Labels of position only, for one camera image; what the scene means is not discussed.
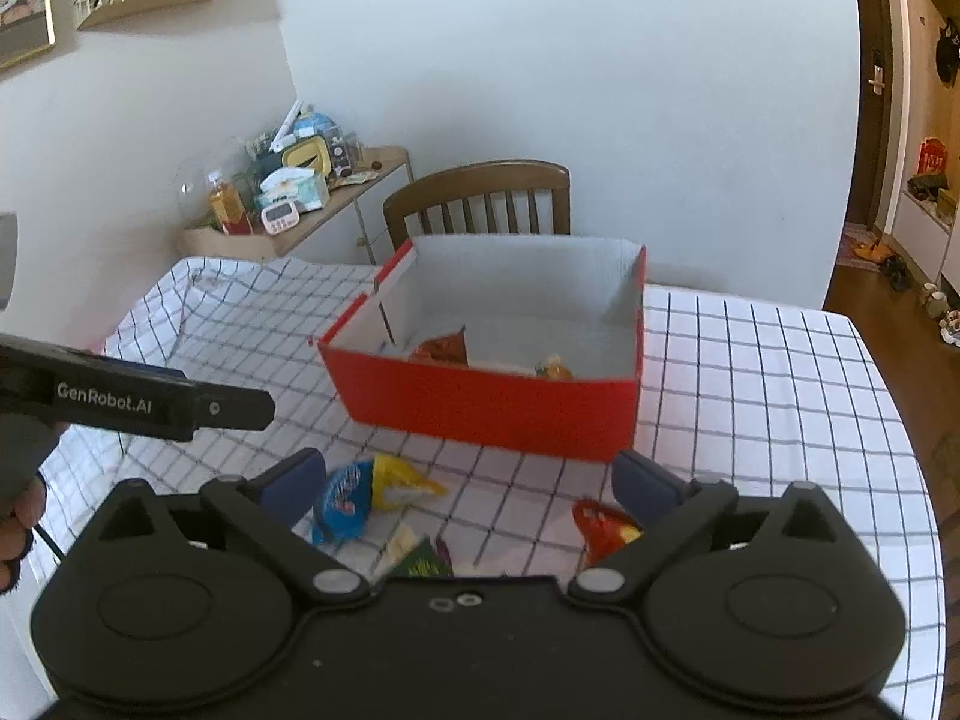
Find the person's left hand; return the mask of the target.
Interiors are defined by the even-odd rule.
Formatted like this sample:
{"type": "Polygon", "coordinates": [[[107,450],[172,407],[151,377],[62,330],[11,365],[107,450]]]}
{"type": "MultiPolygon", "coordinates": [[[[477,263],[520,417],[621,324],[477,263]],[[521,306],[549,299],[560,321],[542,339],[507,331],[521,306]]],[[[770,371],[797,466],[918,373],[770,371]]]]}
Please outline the person's left hand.
{"type": "Polygon", "coordinates": [[[32,528],[41,522],[47,507],[46,480],[37,475],[13,504],[0,527],[0,593],[11,592],[20,582],[21,564],[31,551],[32,528]]]}

